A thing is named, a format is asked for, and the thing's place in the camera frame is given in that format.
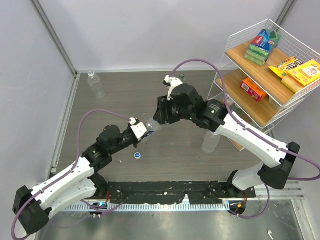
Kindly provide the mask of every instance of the clear plastic bottle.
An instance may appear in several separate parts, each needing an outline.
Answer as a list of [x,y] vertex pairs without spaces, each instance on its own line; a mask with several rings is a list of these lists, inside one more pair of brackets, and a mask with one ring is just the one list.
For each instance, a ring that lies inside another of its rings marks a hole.
[[181,82],[183,82],[184,84],[187,83],[187,81],[186,81],[186,79],[185,79],[185,75],[184,75],[183,73],[181,73],[181,74],[179,75],[179,79],[180,79]]
[[106,96],[100,77],[93,70],[88,71],[88,83],[97,99],[103,99]]
[[235,112],[240,118],[243,118],[245,116],[245,112],[242,111],[240,106],[238,106],[236,103],[232,105],[231,110]]
[[206,154],[212,154],[220,141],[220,135],[216,132],[208,131],[204,137],[202,151]]
[[148,144],[149,140],[150,140],[150,135],[153,134],[156,131],[161,130],[162,126],[160,125],[160,123],[158,123],[157,121],[155,121],[153,118],[150,118],[147,122],[146,122],[146,128],[149,130],[149,133],[144,137],[143,142],[145,142],[146,144]]

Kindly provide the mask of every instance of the wooden shelf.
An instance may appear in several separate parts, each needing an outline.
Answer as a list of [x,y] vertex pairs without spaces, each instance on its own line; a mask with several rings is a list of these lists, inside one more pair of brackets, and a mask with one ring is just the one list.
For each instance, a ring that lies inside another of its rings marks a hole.
[[[225,75],[226,92],[236,104],[238,104],[261,128],[263,128],[278,111],[269,103],[268,97],[260,102],[256,102],[252,96],[245,92],[240,87],[241,82],[245,78],[247,78],[247,76],[241,69],[237,69]],[[222,89],[220,78],[216,80],[216,84]]]
[[239,152],[244,149],[244,147],[241,146],[241,145],[240,145],[239,143],[237,143],[236,141],[234,141],[234,140],[232,140],[232,139],[230,139],[230,138],[229,138],[229,140],[233,143],[233,145],[235,146],[235,148],[239,150]]
[[294,93],[284,86],[281,83],[281,78],[268,67],[278,65],[290,56],[287,56],[276,48],[270,55],[268,61],[263,66],[259,66],[245,58],[250,43],[251,40],[227,50],[225,54],[250,78],[260,85],[269,96],[274,98],[276,102],[282,106],[285,105],[294,96]]

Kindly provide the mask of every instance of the water bottle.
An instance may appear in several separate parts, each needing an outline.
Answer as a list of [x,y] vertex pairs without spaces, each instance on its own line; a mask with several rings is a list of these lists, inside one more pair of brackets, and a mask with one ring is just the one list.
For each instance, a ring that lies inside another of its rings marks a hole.
[[150,118],[147,122],[146,122],[146,128],[149,130],[148,134],[144,137],[144,142],[146,144],[148,144],[149,139],[150,139],[150,135],[153,134],[155,131],[159,131],[162,126],[160,125],[160,123],[158,123],[157,121],[155,121],[153,118]]
[[220,141],[220,135],[216,132],[208,131],[204,137],[202,151],[206,154],[212,154]]
[[100,77],[93,70],[88,71],[88,83],[97,99],[103,99],[106,96]]
[[180,79],[181,82],[183,82],[184,84],[187,83],[187,81],[186,81],[186,79],[185,79],[185,75],[184,75],[183,73],[181,73],[181,74],[179,75],[179,79]]

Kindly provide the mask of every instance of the gray floor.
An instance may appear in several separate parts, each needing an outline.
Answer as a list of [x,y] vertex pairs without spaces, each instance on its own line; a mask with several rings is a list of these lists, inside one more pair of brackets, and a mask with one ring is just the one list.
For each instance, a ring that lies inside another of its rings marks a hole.
[[[107,97],[98,100],[82,74],[77,88],[58,172],[66,168],[76,157],[77,128],[82,116],[92,109],[106,109],[129,117],[147,121],[157,109],[157,97],[166,95],[162,84],[168,72],[100,73]],[[204,99],[211,88],[213,71],[184,72],[188,84],[196,87]],[[215,87],[211,97],[220,93]],[[123,131],[127,123],[106,113],[94,113],[87,118],[81,132],[81,151],[92,145],[103,128],[109,124]],[[137,149],[129,147],[113,157],[113,162],[99,173],[107,181],[199,181],[226,180],[236,169],[246,169],[259,162],[247,150],[238,152],[231,142],[221,137],[214,154],[201,150],[206,131],[188,121],[164,125],[162,130],[150,136],[148,144],[141,142]],[[136,160],[134,153],[140,152]]]
[[[265,201],[249,201],[245,215],[261,212]],[[60,212],[37,234],[37,240],[302,240],[290,200],[271,201],[254,220],[226,211],[113,213],[101,219],[85,212]]]

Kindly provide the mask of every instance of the yellow snack box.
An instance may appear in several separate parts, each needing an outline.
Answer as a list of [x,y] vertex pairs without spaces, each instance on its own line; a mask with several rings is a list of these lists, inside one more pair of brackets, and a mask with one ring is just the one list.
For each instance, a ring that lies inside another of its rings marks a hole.
[[298,60],[295,56],[292,56],[285,60],[284,62],[280,63],[277,66],[269,66],[269,68],[277,74],[280,78],[284,78],[287,74],[288,71],[291,69],[294,69],[295,67],[300,66],[303,64],[300,60]]
[[310,60],[288,71],[288,73],[303,86],[320,79],[320,64]]

